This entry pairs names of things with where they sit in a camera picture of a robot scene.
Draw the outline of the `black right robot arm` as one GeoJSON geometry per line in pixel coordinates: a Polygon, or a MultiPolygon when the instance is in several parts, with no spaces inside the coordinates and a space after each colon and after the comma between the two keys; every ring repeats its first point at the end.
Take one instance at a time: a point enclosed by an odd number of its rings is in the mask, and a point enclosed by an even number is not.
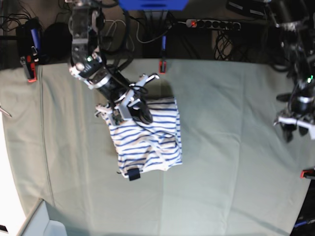
{"type": "Polygon", "coordinates": [[[95,116],[109,119],[119,126],[126,121],[151,124],[153,116],[145,95],[145,85],[159,79],[158,74],[143,74],[133,83],[121,72],[133,61],[133,52],[127,48],[130,32],[129,13],[124,10],[126,30],[118,49],[104,49],[102,30],[105,26],[103,9],[118,3],[103,4],[99,0],[71,0],[72,14],[69,31],[72,35],[70,74],[89,89],[97,90],[107,99],[106,105],[97,105],[95,116]]]}

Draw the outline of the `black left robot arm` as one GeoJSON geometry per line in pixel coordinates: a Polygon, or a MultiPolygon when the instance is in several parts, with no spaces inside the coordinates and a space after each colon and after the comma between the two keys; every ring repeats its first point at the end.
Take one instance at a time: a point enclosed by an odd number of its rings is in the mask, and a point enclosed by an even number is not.
{"type": "Polygon", "coordinates": [[[274,125],[282,129],[286,143],[300,136],[315,138],[315,29],[309,26],[311,15],[303,0],[268,0],[266,6],[275,27],[282,31],[281,47],[288,59],[283,72],[292,79],[292,92],[278,94],[286,104],[278,112],[274,125]]]}

